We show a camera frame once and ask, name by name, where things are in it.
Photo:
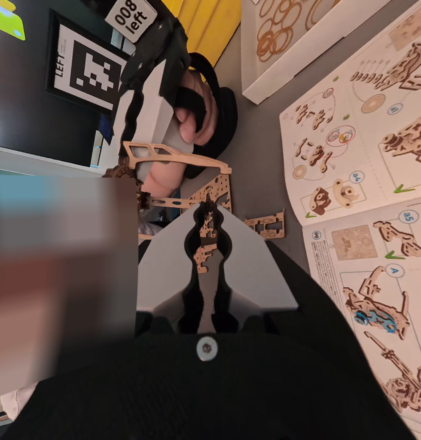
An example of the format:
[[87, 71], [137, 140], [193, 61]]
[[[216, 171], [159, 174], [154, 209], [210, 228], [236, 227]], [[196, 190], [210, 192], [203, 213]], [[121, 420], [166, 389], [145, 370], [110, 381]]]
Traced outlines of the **white window frame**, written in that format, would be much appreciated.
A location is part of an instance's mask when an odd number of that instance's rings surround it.
[[0, 147], [0, 170], [37, 176], [101, 177], [104, 169], [85, 167]]

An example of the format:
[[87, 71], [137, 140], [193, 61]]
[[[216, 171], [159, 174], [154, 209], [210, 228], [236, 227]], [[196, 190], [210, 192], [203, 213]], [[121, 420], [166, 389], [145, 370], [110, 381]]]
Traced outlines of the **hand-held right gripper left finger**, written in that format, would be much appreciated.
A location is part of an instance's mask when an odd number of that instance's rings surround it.
[[197, 333], [204, 299], [194, 255], [201, 244], [205, 203], [197, 203], [157, 233], [138, 266], [137, 321], [166, 319], [179, 333]]

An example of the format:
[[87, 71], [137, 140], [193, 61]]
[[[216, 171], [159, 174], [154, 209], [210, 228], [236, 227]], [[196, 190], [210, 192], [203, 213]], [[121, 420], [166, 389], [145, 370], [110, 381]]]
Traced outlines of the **yellow plastic bin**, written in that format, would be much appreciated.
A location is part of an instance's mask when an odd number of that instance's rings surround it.
[[189, 53], [203, 55], [213, 67], [241, 22], [240, 0], [164, 0], [188, 37]]

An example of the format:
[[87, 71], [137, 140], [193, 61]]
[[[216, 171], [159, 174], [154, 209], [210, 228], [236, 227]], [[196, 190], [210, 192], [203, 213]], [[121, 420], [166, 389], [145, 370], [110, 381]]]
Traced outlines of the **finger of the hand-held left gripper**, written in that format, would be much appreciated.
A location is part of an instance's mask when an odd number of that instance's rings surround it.
[[123, 145], [125, 141], [143, 142], [143, 126], [140, 118], [142, 109], [142, 84], [121, 83], [111, 115], [109, 145]]
[[143, 84], [143, 105], [136, 118], [134, 143], [161, 144], [173, 117], [173, 108], [160, 96], [165, 64], [158, 64]]

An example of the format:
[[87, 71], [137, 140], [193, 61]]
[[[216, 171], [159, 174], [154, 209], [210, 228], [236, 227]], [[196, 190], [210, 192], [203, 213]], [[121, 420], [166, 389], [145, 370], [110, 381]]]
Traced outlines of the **small wooden offcut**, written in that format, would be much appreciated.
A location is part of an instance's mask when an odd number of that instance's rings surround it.
[[265, 240], [285, 237], [285, 210], [273, 215], [245, 219], [244, 224]]

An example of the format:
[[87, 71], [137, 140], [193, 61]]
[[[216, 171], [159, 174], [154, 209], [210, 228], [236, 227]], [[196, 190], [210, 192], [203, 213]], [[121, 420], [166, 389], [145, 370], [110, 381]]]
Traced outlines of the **dark panel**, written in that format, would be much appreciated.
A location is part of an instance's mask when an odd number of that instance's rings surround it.
[[108, 43], [112, 28], [81, 1], [12, 3], [26, 40], [0, 30], [0, 146], [89, 167], [99, 113], [45, 90], [49, 13], [56, 11]]

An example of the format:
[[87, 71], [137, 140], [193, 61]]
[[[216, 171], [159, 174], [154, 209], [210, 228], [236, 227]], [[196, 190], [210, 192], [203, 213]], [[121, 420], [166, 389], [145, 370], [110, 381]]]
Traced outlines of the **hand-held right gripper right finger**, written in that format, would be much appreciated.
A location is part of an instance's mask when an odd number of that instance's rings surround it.
[[237, 333], [248, 318], [296, 311], [297, 301], [266, 241], [223, 207], [213, 206], [219, 265], [213, 326]]

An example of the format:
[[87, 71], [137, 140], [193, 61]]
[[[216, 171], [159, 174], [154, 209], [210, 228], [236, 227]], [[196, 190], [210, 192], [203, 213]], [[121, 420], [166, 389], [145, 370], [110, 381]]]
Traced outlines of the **black framed marker sign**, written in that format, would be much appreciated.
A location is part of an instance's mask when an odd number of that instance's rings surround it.
[[53, 9], [47, 49], [45, 91], [111, 116], [129, 56]]

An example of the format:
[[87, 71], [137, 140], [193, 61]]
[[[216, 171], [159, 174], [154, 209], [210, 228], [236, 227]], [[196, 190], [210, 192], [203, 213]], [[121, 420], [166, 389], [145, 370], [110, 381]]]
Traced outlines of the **pile of rubber bands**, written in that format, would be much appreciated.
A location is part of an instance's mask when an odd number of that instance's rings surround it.
[[339, 0], [265, 0], [257, 8], [257, 58], [261, 63], [286, 53]]

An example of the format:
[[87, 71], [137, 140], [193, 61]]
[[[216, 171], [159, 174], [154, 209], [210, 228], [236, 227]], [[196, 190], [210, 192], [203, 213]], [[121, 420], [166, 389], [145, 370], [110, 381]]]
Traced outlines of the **person's left hand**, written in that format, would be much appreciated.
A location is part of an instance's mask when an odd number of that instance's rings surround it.
[[185, 142], [192, 142], [198, 146], [203, 146], [213, 137], [217, 128], [217, 103], [209, 85], [202, 81], [200, 73], [196, 70], [187, 70], [184, 73], [181, 86], [197, 92], [204, 99], [206, 116], [202, 124], [202, 129], [196, 131], [195, 115], [188, 109], [175, 107], [174, 114], [180, 122], [180, 136]]

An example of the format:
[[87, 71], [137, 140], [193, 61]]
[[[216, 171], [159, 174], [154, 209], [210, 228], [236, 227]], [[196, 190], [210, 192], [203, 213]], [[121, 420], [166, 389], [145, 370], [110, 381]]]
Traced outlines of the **green sticker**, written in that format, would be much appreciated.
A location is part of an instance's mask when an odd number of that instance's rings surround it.
[[0, 0], [0, 30], [21, 41], [26, 40], [22, 19], [15, 13], [16, 6], [9, 0]]

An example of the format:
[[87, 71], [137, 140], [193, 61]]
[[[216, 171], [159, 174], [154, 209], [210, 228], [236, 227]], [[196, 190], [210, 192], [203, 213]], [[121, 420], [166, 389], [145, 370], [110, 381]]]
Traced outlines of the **person's left forearm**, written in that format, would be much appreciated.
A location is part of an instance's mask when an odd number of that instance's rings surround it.
[[155, 197], [170, 197], [180, 187], [186, 166], [179, 162], [153, 162], [141, 190]]

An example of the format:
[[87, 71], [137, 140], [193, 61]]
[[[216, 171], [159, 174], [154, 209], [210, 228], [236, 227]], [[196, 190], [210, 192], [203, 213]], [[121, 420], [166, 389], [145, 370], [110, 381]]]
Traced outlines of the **white cardboard box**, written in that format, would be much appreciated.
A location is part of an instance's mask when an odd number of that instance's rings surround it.
[[242, 94], [255, 104], [273, 95], [326, 50], [348, 36], [388, 0], [342, 0], [286, 53], [261, 63], [257, 50], [257, 8], [262, 1], [242, 1]]

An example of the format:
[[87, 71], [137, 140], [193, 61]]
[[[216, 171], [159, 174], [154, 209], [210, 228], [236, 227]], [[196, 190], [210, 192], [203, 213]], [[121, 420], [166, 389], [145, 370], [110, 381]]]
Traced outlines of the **wooden model assembly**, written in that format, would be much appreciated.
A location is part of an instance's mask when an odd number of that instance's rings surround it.
[[[108, 168], [103, 178], [132, 178], [136, 181], [137, 201], [142, 209], [150, 207], [190, 209], [199, 202], [212, 202], [232, 212], [229, 176], [232, 169], [224, 162], [192, 153], [182, 153], [175, 149], [154, 143], [133, 143], [125, 141], [125, 156], [119, 158], [114, 168]], [[202, 187], [189, 199], [157, 197], [142, 191], [142, 180], [137, 177], [137, 166], [147, 162], [193, 165], [201, 168], [218, 168], [219, 175]]]

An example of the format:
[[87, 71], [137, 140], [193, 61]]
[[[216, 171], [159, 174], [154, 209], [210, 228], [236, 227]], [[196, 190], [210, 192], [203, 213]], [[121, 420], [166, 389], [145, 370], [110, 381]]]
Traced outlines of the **instruction booklet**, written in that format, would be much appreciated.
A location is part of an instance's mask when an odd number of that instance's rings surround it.
[[421, 1], [280, 115], [310, 274], [421, 439]]

